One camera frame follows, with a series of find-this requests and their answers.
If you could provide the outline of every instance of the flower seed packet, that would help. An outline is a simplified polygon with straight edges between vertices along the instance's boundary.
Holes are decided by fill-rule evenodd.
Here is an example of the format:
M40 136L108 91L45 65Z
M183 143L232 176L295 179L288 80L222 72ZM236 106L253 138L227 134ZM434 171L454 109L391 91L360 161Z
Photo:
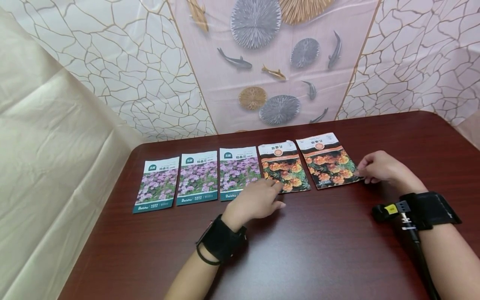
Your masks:
M177 206L218 198L217 151L182 154Z
M144 175L133 213L172 207L180 157L145 161Z
M283 184L281 193L309 191L305 171L295 143L286 141L278 144L258 146L264 177Z
M317 189L362 179L353 175L357 167L332 132L297 140L297 143Z
M257 148L220 148L220 201L235 199L250 182L260 178Z

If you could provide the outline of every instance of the wall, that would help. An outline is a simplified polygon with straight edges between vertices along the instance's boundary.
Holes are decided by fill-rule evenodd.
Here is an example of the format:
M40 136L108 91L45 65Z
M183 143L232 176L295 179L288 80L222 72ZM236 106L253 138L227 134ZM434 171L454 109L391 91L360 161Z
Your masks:
M336 0L310 22L282 24L267 47L254 51L238 46L230 32L235 0L198 1L208 33L189 17L186 0L0 0L0 6L150 141L268 128L258 111L238 104L239 92L254 85L269 97L299 98L300 114L285 126L307 123L324 108L322 121L422 109L459 126L480 108L477 0ZM333 30L344 44L329 71ZM288 56L304 37L320 42L320 56L299 72ZM244 56L252 70L235 70L217 47ZM280 68L288 80L262 73L262 64ZM315 100L301 80L317 87ZM461 132L480 134L468 124L475 123Z
M479 96L480 1L386 0L337 119L427 110L473 142Z
M0 9L0 299L56 299L144 142Z

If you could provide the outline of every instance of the forearm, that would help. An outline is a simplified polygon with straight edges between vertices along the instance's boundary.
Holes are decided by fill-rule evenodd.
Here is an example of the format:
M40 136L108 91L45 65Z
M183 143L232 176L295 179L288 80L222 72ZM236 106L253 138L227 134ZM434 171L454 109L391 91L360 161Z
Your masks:
M442 300L480 295L480 260L452 224L419 232L433 283Z
M218 261L203 245L200 246L200 252L207 260ZM202 300L210 289L217 270L218 265L205 263L195 250L175 277L164 300Z

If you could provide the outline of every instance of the wrist-mounted device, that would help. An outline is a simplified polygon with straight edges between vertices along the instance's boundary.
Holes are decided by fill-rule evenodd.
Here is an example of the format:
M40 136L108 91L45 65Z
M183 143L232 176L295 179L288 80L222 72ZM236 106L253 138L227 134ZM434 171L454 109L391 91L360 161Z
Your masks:
M225 262L228 258L233 256L235 249L247 239L245 236L247 229L245 227L240 228L238 232L233 232L225 223L223 223L221 217L222 215L219 215L210 223L207 230L205 230L196 244L198 256L207 264L219 265ZM200 253L200 244L203 244L207 251L219 261L211 262L207 260Z
M436 192L406 194L397 203L381 204L372 209L373 218L377 222L393 219L401 213L408 215L417 230L430 230L439 224L462 223L445 198Z

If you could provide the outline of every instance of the fish illustration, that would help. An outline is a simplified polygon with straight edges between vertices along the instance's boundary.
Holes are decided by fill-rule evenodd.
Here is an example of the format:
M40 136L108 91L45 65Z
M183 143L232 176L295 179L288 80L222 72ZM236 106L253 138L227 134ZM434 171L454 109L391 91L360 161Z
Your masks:
M231 63L235 67L237 67L237 69L251 69L252 68L252 64L249 63L248 61L243 60L242 56L240 56L240 59L233 59L233 58L230 58L227 55L225 55L225 53L223 53L222 48L217 48L217 50L218 50L218 52L220 52L222 57L225 58L226 61L228 61L229 63Z
M287 80L285 75L282 74L282 72L280 72L280 69L278 69L278 71L272 71L272 70L267 69L267 67L265 67L265 65L264 65L264 67L262 68L262 71L268 72L269 74L271 74L271 75L273 75L273 76L275 76L275 77L277 77L281 80Z
M197 0L187 0L192 19L195 21L198 27L203 31L208 32L207 18L205 18L205 4L200 8Z
M324 113L321 114L318 118L310 120L310 124L320 121L327 114L328 108L325 108Z
M312 83L310 83L308 81L303 81L302 80L302 82L308 84L308 87L310 88L308 96L310 97L310 100L314 100L315 97L317 97L317 89L315 88L315 86Z
M340 58L340 50L342 49L342 39L335 30L333 32L336 36L336 47L335 51L333 51L333 54L328 56L328 69L331 69L333 65L338 61L338 59Z

